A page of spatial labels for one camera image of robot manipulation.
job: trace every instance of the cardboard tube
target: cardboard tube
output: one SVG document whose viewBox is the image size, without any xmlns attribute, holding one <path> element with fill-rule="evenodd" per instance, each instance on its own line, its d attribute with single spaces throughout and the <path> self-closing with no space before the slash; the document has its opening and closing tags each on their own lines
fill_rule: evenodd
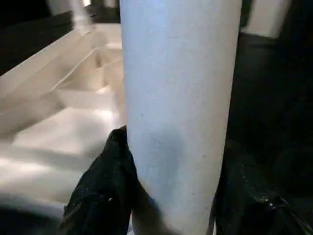
<svg viewBox="0 0 313 235">
<path fill-rule="evenodd" d="M 121 0 L 128 138 L 146 191 L 138 235 L 209 234 L 241 1 Z"/>
</svg>

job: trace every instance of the white tube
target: white tube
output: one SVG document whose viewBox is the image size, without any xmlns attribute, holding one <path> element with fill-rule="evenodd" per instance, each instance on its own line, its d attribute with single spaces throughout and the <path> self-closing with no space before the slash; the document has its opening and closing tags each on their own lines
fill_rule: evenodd
<svg viewBox="0 0 313 235">
<path fill-rule="evenodd" d="M 121 0 L 129 145 L 160 210 L 134 212 L 137 234 L 207 234 L 241 1 Z"/>
</svg>

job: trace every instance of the dark surface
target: dark surface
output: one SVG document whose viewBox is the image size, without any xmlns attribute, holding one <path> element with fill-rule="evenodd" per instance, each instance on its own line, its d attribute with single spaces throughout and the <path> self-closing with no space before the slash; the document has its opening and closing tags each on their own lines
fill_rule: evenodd
<svg viewBox="0 0 313 235">
<path fill-rule="evenodd" d="M 59 225 L 56 220 L 0 208 L 1 235 L 55 235 Z"/>
<path fill-rule="evenodd" d="M 10 0 L 0 7 L 0 29 L 24 21 L 31 21 L 50 16 L 45 0 Z"/>
<path fill-rule="evenodd" d="M 278 169 L 290 165 L 288 161 L 281 164 Z M 279 171 L 276 175 L 284 177 Z M 312 202 L 286 197 L 281 191 L 284 187 L 267 176 L 255 157 L 237 143 L 226 141 L 215 213 L 218 235 L 313 234 L 308 223 L 311 215 L 307 213 L 312 210 Z"/>
<path fill-rule="evenodd" d="M 313 1 L 291 0 L 279 41 L 289 50 L 302 49 L 313 44 Z"/>
<path fill-rule="evenodd" d="M 116 9 L 90 6 L 87 10 L 95 23 L 120 22 Z M 71 29 L 70 12 L 0 29 L 0 75 L 69 33 Z"/>
<path fill-rule="evenodd" d="M 246 27 L 249 18 L 250 18 L 250 12 L 251 7 L 254 0 L 243 0 L 242 8 L 241 8 L 241 16 L 240 16 L 240 27 Z"/>
</svg>

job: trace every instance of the white cylinder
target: white cylinder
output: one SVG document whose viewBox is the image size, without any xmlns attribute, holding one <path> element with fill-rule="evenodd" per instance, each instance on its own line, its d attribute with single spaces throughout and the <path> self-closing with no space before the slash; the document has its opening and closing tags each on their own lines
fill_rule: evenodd
<svg viewBox="0 0 313 235">
<path fill-rule="evenodd" d="M 241 1 L 121 0 L 129 145 L 161 220 L 135 211 L 137 234 L 207 234 Z"/>
</svg>

